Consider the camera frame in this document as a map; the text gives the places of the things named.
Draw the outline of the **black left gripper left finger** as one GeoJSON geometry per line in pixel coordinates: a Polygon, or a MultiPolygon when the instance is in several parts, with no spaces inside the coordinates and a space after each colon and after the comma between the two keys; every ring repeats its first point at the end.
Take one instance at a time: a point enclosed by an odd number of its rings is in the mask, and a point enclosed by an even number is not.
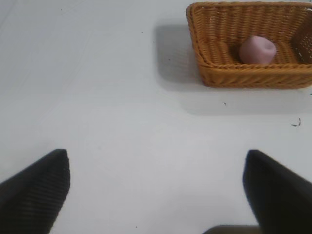
{"type": "Polygon", "coordinates": [[[53,150],[0,184],[0,232],[48,234],[69,189],[67,151],[53,150]]]}

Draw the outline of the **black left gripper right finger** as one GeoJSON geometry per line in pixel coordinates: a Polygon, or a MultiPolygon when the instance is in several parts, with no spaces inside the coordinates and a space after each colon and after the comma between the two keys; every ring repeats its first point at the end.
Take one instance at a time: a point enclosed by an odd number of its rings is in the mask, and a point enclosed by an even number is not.
{"type": "Polygon", "coordinates": [[[312,232],[312,184],[259,150],[249,150],[243,187],[263,234],[312,232]]]}

